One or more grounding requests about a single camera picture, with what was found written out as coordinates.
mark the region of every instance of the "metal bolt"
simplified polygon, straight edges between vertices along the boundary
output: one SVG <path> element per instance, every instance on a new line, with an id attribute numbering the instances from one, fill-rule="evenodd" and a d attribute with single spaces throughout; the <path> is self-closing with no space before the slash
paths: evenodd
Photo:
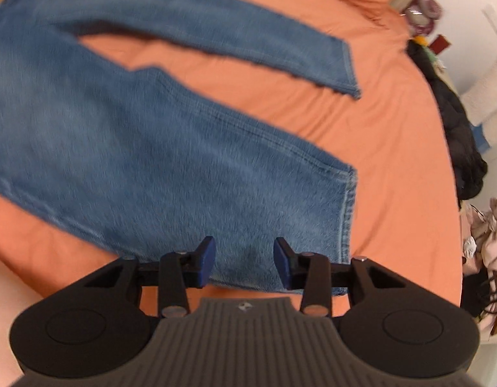
<path id="1" fill-rule="evenodd" d="M 250 304 L 249 302 L 242 302 L 238 305 L 238 309 L 242 310 L 242 312 L 244 313 L 249 311 L 252 307 L 253 305 Z"/>
<path id="2" fill-rule="evenodd" d="M 308 305 L 302 311 L 306 316 L 311 317 L 325 317 L 329 314 L 327 307 L 320 304 Z"/>
<path id="3" fill-rule="evenodd" d="M 185 317 L 188 312 L 184 307 L 181 307 L 180 305 L 169 305 L 168 307 L 165 307 L 161 310 L 161 314 L 163 317 L 166 318 Z"/>

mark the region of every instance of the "jeans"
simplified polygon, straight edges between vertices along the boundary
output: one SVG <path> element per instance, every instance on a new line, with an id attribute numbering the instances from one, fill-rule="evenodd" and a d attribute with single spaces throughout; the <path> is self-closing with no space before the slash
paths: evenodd
<path id="1" fill-rule="evenodd" d="M 0 3 L 0 194 L 120 255 L 217 241 L 212 282 L 281 291 L 272 245 L 348 261 L 356 173 L 300 138 L 126 69 L 75 35 L 132 30 L 359 96 L 347 44 L 239 0 Z"/>

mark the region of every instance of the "orange bed sheet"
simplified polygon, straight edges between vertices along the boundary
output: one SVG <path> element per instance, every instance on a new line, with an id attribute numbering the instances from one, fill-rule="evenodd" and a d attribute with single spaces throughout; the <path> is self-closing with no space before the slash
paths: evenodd
<path id="1" fill-rule="evenodd" d="M 83 43 L 127 68 L 164 68 L 196 92 L 355 166 L 351 254 L 368 256 L 459 303 L 461 246 L 449 154 L 430 88 L 404 53 L 407 30 L 400 16 L 390 9 L 372 22 L 342 0 L 248 1 L 345 39 L 362 98 L 353 100 L 286 73 L 160 40 L 98 35 L 84 37 Z M 0 197 L 0 258 L 48 295 L 114 256 Z M 201 296 L 265 295 L 216 287 L 189 294 L 193 307 Z M 143 296 L 146 311 L 154 306 L 154 297 L 154 291 Z M 347 307 L 346 298 L 335 301 L 337 314 Z"/>

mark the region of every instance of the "black jacket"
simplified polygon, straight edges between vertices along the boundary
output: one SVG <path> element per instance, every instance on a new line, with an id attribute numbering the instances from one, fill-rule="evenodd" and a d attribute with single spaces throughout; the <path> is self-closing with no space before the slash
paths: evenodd
<path id="1" fill-rule="evenodd" d="M 471 199 L 480 193 L 488 166 L 477 150 L 463 105 L 458 96 L 438 77 L 422 46 L 409 41 L 407 52 L 426 77 L 437 100 L 453 163 L 458 201 Z"/>

